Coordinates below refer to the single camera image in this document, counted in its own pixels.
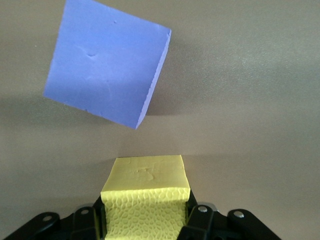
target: top face of yellow block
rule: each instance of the top face of yellow block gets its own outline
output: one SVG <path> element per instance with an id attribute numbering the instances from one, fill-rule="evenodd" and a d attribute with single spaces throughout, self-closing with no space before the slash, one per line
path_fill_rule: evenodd
<path id="1" fill-rule="evenodd" d="M 190 188 L 181 155 L 120 157 L 102 192 Z"/>

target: textured yellow surface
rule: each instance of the textured yellow surface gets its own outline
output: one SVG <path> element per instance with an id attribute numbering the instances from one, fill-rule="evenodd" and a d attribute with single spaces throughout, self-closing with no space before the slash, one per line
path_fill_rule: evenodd
<path id="1" fill-rule="evenodd" d="M 189 196 L 180 155 L 117 158 L 101 191 L 105 239 L 177 239 Z"/>

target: yellow foam cube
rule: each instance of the yellow foam cube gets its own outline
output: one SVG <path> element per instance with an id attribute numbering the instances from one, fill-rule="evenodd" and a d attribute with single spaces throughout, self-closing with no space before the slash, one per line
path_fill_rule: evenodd
<path id="1" fill-rule="evenodd" d="M 117 158 L 101 191 L 105 239 L 177 239 L 189 196 L 180 155 Z"/>

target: top face of blue block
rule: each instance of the top face of blue block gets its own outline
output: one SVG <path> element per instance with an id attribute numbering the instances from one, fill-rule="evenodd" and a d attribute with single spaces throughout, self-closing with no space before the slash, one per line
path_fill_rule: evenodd
<path id="1" fill-rule="evenodd" d="M 67 0 L 44 96 L 137 128 L 171 30 L 93 0 Z"/>

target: gray surface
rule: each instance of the gray surface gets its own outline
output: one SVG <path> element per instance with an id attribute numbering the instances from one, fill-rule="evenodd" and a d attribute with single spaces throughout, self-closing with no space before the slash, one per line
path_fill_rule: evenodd
<path id="1" fill-rule="evenodd" d="M 116 157 L 171 154 L 199 201 L 320 239 L 319 1 L 101 2 L 172 29 L 138 130 L 42 97 L 63 0 L 1 0 L 0 239 L 92 203 Z"/>

